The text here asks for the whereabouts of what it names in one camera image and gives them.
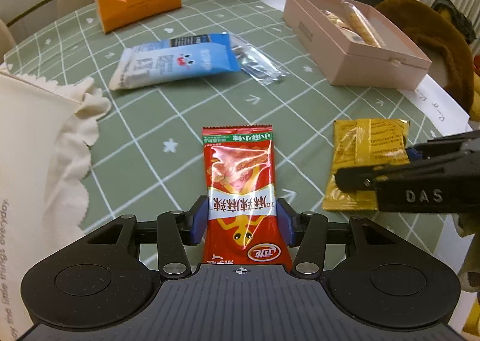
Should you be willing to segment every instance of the yellow cartoon character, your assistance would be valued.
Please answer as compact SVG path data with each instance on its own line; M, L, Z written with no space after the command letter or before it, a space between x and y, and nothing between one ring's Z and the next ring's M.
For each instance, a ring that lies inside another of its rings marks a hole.
M224 230L230 230L231 228L237 227L233 233L233 240L239 246L247 246L251 241L253 233L249 230L250 226L257 226L266 215L260 215L257 220L252 221L251 216L239 215L235 217L235 220L232 223L225 224L223 219L217 219L218 223Z

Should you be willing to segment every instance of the open box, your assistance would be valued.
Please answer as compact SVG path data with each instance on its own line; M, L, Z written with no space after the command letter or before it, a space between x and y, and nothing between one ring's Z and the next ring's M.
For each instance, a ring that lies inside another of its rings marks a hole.
M344 19L341 0L287 0L283 19L295 31L325 77L335 86L372 86L414 90L430 59L372 6L353 3L370 21L387 48L350 41L320 10Z

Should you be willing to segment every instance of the white star pattern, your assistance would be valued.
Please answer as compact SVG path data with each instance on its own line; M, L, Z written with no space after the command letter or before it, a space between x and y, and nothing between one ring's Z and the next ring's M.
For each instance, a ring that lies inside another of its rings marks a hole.
M163 145L163 152L176 152L179 144L170 138L168 142L163 142Z

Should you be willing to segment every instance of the checkered tablecloth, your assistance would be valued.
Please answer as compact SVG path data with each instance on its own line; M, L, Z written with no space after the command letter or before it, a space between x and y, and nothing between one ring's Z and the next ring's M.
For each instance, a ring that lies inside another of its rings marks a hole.
M14 74L45 76L60 84L91 76L113 102L111 113L99 122L91 173L83 181L90 195L85 232L120 214L153 220L165 211L189 209L206 192L203 126L272 124L277 196L297 212L315 210L342 222L348 214L321 209L335 120L409 120L409 144L439 135L425 114L396 90L330 86L282 13L260 0L182 1L181 9L108 35L90 5L40 30L5 56ZM141 90L107 89L125 47L214 32L242 36L289 75L267 87L240 72ZM363 215L428 252L434 251L444 221L440 215ZM329 246L327 266L333 266L344 249ZM155 250L145 247L141 253L153 267Z

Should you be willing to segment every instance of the white arrow pattern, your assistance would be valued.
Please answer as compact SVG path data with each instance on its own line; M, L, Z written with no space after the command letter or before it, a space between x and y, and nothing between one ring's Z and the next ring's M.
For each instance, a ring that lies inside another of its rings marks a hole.
M251 94L250 94L250 97L251 97L250 99L246 99L245 101L246 101L246 102L251 102L252 105L258 104L258 102L261 100L260 97L253 96L253 95L251 95Z
M297 197L297 192L294 190L288 190L288 189L282 189L286 194L284 194L282 197L285 199L285 201L288 204L292 204L295 198Z

